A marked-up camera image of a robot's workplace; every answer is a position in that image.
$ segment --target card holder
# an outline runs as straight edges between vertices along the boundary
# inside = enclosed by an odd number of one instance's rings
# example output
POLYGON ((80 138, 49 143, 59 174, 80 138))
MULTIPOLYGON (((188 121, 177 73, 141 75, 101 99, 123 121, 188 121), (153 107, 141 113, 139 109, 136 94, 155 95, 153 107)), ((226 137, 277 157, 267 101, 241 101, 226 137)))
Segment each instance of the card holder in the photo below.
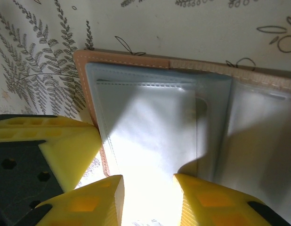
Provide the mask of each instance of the card holder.
POLYGON ((175 83, 105 81, 95 89, 110 173, 124 177, 124 221, 169 225, 172 175, 198 158, 194 91, 175 83))
MULTIPOLYGON (((203 157, 179 171, 254 195, 291 222, 291 79, 209 62, 103 51, 80 50, 74 59, 96 126, 102 121, 96 87, 105 86, 98 82, 179 84, 194 92, 196 154, 203 157)), ((109 155, 114 157, 102 149, 106 176, 113 168, 109 155)))

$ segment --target white stitching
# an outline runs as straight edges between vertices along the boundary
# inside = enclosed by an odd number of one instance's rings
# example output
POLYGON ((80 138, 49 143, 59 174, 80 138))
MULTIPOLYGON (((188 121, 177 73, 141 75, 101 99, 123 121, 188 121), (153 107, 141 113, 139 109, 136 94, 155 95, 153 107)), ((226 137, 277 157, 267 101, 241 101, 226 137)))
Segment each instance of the white stitching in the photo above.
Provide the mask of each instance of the white stitching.
POLYGON ((101 116, 101 119, 102 119, 102 121, 103 121, 103 123, 104 123, 104 127, 105 127, 105 135, 107 136, 108 143, 109 143, 110 149, 111 149, 111 151, 112 151, 112 153, 113 153, 113 156, 114 156, 114 158, 115 158, 116 165, 118 166, 118 164, 117 164, 117 160, 116 160, 116 157, 115 157, 114 148, 113 148, 113 145, 112 145, 112 142, 111 142, 111 139, 110 139, 109 133, 108 133, 107 124, 106 124, 106 122, 105 122, 105 120, 104 120, 104 114, 103 114, 102 103, 101 103, 101 101, 100 101, 100 99, 99 99, 99 94, 98 94, 98 91, 97 91, 96 88, 95 88, 95 92, 96 92, 96 94, 97 94, 96 99, 97 99, 97 101, 98 101, 98 104, 100 105, 100 106, 99 106, 99 110, 100 110, 100 116, 101 116))
POLYGON ((166 68, 166 69, 169 68, 169 67, 158 66, 158 65, 143 65, 143 64, 137 64, 137 63, 131 63, 131 62, 108 60, 108 59, 98 58, 98 57, 93 57, 93 56, 78 56, 78 58, 79 57, 84 57, 84 58, 89 58, 89 59, 96 59, 96 60, 104 60, 104 61, 107 61, 107 62, 121 63, 121 64, 127 64, 127 65, 138 65, 138 66, 146 66, 146 67, 158 67, 158 68, 166 68))
MULTIPOLYGON (((172 66, 171 68, 197 70, 197 69, 192 68, 192 67, 175 67, 175 66, 172 66)), ((201 71, 204 71, 204 72, 212 72, 212 73, 222 74, 222 75, 228 75, 228 76, 231 76, 231 77, 234 77, 234 78, 238 78, 238 79, 250 80, 250 81, 252 81, 254 83, 257 83, 257 84, 269 84, 271 86, 275 86, 275 87, 278 87, 278 88, 283 88, 283 89, 291 90, 291 88, 289 88, 287 86, 279 86, 279 85, 270 84, 270 83, 267 83, 267 82, 259 82, 259 81, 256 81, 256 80, 252 80, 250 78, 244 78, 244 77, 240 77, 240 76, 237 76, 237 75, 225 74, 225 73, 220 73, 220 72, 210 71, 210 70, 205 70, 205 69, 201 69, 201 71)))
MULTIPOLYGON (((81 71, 81 64, 80 62, 78 61, 78 64, 79 64, 79 69, 80 69, 80 72, 81 72, 81 75, 83 74, 83 72, 81 71)), ((93 115, 93 117, 95 118, 95 115, 93 114, 93 111, 92 111, 92 108, 91 108, 91 103, 90 103, 90 100, 88 98, 88 92, 87 92, 87 88, 86 88, 86 83, 85 83, 85 79, 84 79, 84 76, 82 75, 81 76, 82 80, 83 80, 83 83, 84 83, 84 89, 85 89, 85 92, 86 92, 86 99, 87 99, 87 103, 89 105, 89 108, 90 108, 90 113, 93 115)))
MULTIPOLYGON (((124 72, 119 72, 119 71, 116 71, 116 70, 112 70, 112 69, 98 69, 98 68, 95 68, 94 70, 96 71, 102 71, 102 72, 109 72, 109 73, 116 73, 116 74, 123 74, 123 75, 131 75, 131 76, 135 76, 135 77, 146 77, 146 78, 151 78, 151 79, 160 79, 159 76, 151 76, 151 75, 144 75, 144 74, 136 74, 136 73, 124 73, 124 72)), ((176 81, 178 82, 177 80, 175 79, 169 79, 169 78, 164 78, 165 80, 168 80, 168 81, 176 81)))
POLYGON ((160 88, 182 88, 180 85, 177 84, 169 84, 165 82, 142 82, 141 84, 132 84, 132 83, 127 83, 127 82, 122 82, 122 83, 115 83, 115 82, 97 82, 97 85, 119 85, 119 86, 147 86, 147 87, 160 87, 160 88))

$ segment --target fern leaf pattern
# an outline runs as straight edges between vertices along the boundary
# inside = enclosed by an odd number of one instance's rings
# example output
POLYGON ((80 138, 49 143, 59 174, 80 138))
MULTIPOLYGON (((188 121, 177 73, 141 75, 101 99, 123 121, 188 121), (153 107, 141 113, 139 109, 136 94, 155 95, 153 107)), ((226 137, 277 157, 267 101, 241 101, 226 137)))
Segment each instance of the fern leaf pattern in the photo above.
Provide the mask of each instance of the fern leaf pattern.
MULTIPOLYGON (((0 54, 4 60, 2 68, 8 91, 17 94, 33 112, 53 113, 75 118, 85 107, 73 53, 77 50, 73 33, 58 0, 54 0, 60 18, 61 38, 50 36, 49 26, 16 0, 13 3, 21 10, 32 28, 38 43, 28 43, 26 33, 22 33, 15 24, 8 21, 0 12, 0 54)), ((93 37, 87 34, 88 44, 93 47, 93 37)))
POLYGON ((135 0, 124 0, 122 3, 121 3, 121 7, 126 7, 128 6, 129 4, 131 4, 132 2, 134 2, 135 0))
POLYGON ((88 50, 94 50, 94 45, 93 45, 93 36, 91 33, 91 27, 89 25, 89 21, 86 21, 86 26, 87 26, 87 38, 86 38, 86 43, 85 46, 88 50))

